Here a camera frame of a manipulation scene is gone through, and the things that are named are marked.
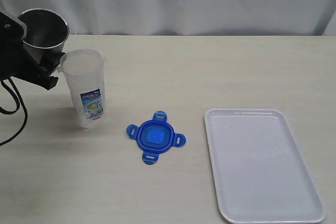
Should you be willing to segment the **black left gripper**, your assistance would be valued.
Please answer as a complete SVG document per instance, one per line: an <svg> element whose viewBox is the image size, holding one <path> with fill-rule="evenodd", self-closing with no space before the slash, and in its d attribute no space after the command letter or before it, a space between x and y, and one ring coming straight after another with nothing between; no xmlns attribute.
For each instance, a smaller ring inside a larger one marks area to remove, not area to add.
<svg viewBox="0 0 336 224"><path fill-rule="evenodd" d="M37 65L23 47L27 26L17 17L1 11L1 80L16 77L46 90L54 88L58 77L51 76L60 64L64 52L45 53Z"/></svg>

